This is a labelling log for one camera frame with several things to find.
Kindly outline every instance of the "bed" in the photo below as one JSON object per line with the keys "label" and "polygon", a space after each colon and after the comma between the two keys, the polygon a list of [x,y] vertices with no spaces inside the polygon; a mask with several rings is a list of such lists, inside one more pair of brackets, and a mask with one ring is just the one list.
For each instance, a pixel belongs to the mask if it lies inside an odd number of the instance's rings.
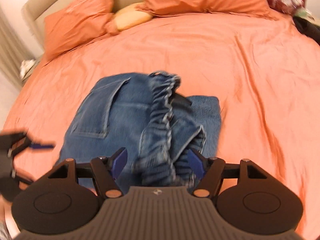
{"label": "bed", "polygon": [[[73,0],[29,0],[23,15],[44,45],[44,18]],[[116,12],[143,0],[115,0]],[[297,233],[320,235],[320,47],[292,18],[184,13],[154,17],[78,46],[34,70],[12,107],[5,131],[28,130],[55,141],[52,152],[24,152],[15,161],[34,179],[52,168],[81,101],[102,77],[165,70],[181,76],[185,96],[216,96],[222,127],[217,157],[249,158],[299,196]],[[223,188],[234,185],[229,180]],[[7,216],[8,228],[16,227]]]}

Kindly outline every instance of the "blue jeans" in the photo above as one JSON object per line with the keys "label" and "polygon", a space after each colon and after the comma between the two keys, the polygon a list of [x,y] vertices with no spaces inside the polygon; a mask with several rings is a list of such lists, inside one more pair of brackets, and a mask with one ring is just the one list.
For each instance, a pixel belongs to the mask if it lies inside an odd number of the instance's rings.
{"label": "blue jeans", "polygon": [[[126,73],[100,79],[68,128],[58,162],[90,162],[120,147],[128,162],[116,183],[130,186],[193,187],[186,151],[215,155],[221,126],[216,97],[192,96],[191,106],[171,101],[180,77],[168,73]],[[88,179],[79,183],[91,187]]]}

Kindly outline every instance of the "orange bed sheet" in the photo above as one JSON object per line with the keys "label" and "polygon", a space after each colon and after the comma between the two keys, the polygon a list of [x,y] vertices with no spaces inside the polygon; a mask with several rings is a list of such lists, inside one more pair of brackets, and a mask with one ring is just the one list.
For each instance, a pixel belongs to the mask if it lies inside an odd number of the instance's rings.
{"label": "orange bed sheet", "polygon": [[52,152],[25,152],[15,165],[39,178],[57,160],[78,106],[104,76],[165,70],[182,77],[185,96],[217,96],[222,129],[217,156],[249,158],[302,200],[297,232],[320,235],[320,47],[278,21],[229,14],[155,18],[101,37],[34,71],[5,130],[28,129],[55,141]]}

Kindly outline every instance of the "yellow pillow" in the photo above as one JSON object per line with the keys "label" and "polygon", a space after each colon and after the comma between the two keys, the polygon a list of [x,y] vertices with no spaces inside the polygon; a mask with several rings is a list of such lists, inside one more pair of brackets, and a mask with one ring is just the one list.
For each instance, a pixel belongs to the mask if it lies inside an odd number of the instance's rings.
{"label": "yellow pillow", "polygon": [[116,12],[114,21],[118,31],[130,29],[152,19],[151,14],[137,11],[136,6],[140,4],[143,3],[134,3]]}

